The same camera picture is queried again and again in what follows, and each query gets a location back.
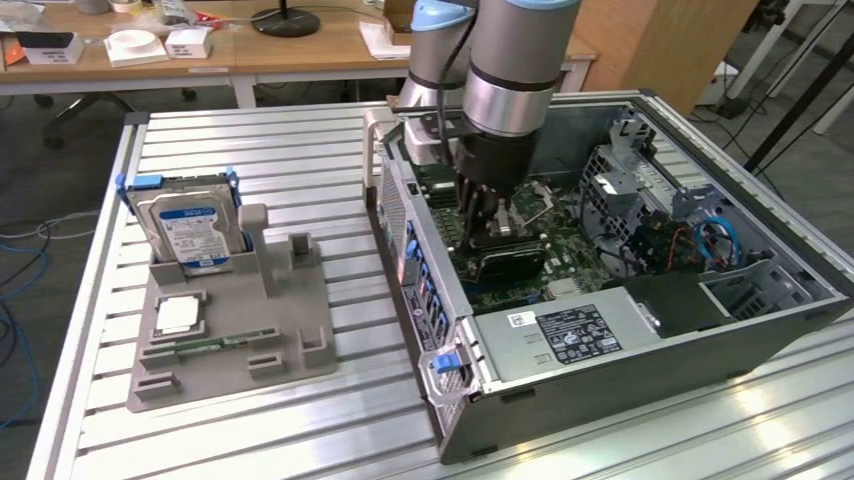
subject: white sticker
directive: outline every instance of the white sticker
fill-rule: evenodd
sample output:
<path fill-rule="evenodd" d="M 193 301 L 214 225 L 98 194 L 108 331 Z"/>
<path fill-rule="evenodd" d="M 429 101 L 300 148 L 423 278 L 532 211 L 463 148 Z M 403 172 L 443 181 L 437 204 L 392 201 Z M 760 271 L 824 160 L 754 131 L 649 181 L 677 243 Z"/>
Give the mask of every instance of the white sticker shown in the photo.
<path fill-rule="evenodd" d="M 210 267 L 228 260 L 225 236 L 213 228 L 217 218 L 210 207 L 160 212 L 174 257 L 188 267 Z"/>
<path fill-rule="evenodd" d="M 512 328 L 524 327 L 525 325 L 533 325 L 536 323 L 536 314 L 531 311 L 511 313 L 507 315 L 509 320 L 509 326 Z"/>
<path fill-rule="evenodd" d="M 228 73 L 228 67 L 194 67 L 188 68 L 189 73 Z"/>

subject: motherboard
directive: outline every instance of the motherboard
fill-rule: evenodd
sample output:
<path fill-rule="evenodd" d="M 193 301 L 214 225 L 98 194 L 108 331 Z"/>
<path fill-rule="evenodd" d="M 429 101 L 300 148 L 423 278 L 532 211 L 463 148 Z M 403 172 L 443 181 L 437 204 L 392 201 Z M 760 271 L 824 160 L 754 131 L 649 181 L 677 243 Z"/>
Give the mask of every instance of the motherboard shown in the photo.
<path fill-rule="evenodd" d="M 416 174 L 475 314 L 599 291 L 612 275 L 569 214 L 568 192 L 529 177 L 508 211 L 519 241 L 471 249 L 460 244 L 463 220 L 448 170 L 429 166 Z"/>

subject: lamp base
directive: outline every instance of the lamp base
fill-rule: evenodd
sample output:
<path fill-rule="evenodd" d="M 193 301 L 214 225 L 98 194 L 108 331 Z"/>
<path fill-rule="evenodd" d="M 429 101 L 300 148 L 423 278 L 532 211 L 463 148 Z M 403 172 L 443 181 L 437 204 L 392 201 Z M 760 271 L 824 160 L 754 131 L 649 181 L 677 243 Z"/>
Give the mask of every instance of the lamp base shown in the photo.
<path fill-rule="evenodd" d="M 271 15 L 279 11 L 277 8 L 269 8 L 252 15 L 254 30 L 273 37 L 304 37 L 320 28 L 320 19 L 313 13 L 289 8 L 287 18 Z"/>

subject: blue cable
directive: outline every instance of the blue cable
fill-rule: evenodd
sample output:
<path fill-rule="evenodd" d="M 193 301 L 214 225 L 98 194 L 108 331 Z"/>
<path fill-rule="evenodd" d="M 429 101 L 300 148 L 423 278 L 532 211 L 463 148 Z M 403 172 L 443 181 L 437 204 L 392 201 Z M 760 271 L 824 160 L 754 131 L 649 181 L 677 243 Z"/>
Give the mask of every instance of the blue cable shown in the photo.
<path fill-rule="evenodd" d="M 29 340 L 26 339 L 26 334 L 24 330 L 17 325 L 17 323 L 12 323 L 10 319 L 0 316 L 0 322 L 2 322 L 10 329 L 14 335 L 17 335 L 17 339 L 21 342 L 21 347 L 24 348 L 24 355 L 26 356 L 26 363 L 29 364 L 29 373 L 32 374 L 32 397 L 29 401 L 24 404 L 24 406 L 14 412 L 2 424 L 0 424 L 0 430 L 2 430 L 14 420 L 17 420 L 37 404 L 38 404 L 38 372 L 36 371 L 36 362 L 32 358 L 32 350 L 29 348 Z"/>
<path fill-rule="evenodd" d="M 703 225 L 706 225 L 708 223 L 719 225 L 726 230 L 726 233 L 730 236 L 730 241 L 732 242 L 732 248 L 734 248 L 734 251 L 735 251 L 735 265 L 740 267 L 742 263 L 743 263 L 743 260 L 744 260 L 744 256 L 742 254 L 742 244 L 738 241 L 738 236 L 735 235 L 735 227 L 732 227 L 732 224 L 722 217 L 708 217 L 707 219 L 704 219 L 702 222 L 699 222 L 696 224 L 696 227 L 695 227 L 695 230 L 694 230 L 694 238 L 696 240 L 696 249 L 698 249 L 699 253 L 708 260 L 711 260 L 714 258 L 711 253 L 708 252 L 708 249 L 706 249 L 706 245 L 704 245 L 704 242 L 703 242 L 703 228 L 702 227 L 703 227 Z"/>
<path fill-rule="evenodd" d="M 37 255 L 38 258 L 41 259 L 41 268 L 38 269 L 38 272 L 36 272 L 36 275 L 29 280 L 26 280 L 9 293 L 6 293 L 4 295 L 0 295 L 0 300 L 10 300 L 12 297 L 14 297 L 16 295 L 20 295 L 20 293 L 24 290 L 26 290 L 33 285 L 33 283 L 36 283 L 38 281 L 38 279 L 42 277 L 44 272 L 46 272 L 46 270 L 48 270 L 48 265 L 50 263 L 50 259 L 49 259 L 46 253 L 44 253 L 41 250 L 36 250 L 36 249 L 32 249 L 32 248 L 9 247 L 8 245 L 0 243 L 0 249 L 8 250 L 9 252 L 14 252 L 14 253 L 29 253 L 32 255 Z"/>

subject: green circuit board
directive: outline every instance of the green circuit board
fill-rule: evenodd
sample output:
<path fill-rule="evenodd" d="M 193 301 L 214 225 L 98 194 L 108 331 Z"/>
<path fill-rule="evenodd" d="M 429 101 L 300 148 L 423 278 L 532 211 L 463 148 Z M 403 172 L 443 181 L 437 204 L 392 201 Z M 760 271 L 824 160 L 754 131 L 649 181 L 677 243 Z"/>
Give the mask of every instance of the green circuit board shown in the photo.
<path fill-rule="evenodd" d="M 553 299 L 553 283 L 560 282 L 564 294 L 583 294 L 601 289 L 611 279 L 595 247 L 575 226 L 560 195 L 544 179 L 531 178 L 520 186 L 511 200 L 509 216 L 515 227 L 535 240 L 524 245 L 508 247 L 508 251 L 541 249 L 545 261 L 536 276 L 519 281 L 489 283 L 479 281 L 477 270 L 481 259 L 495 249 L 471 252 L 460 247 L 461 218 L 456 206 L 448 206 L 447 196 L 431 208 L 439 234 L 448 247 L 451 263 L 465 291 L 475 314 L 483 314 Z"/>

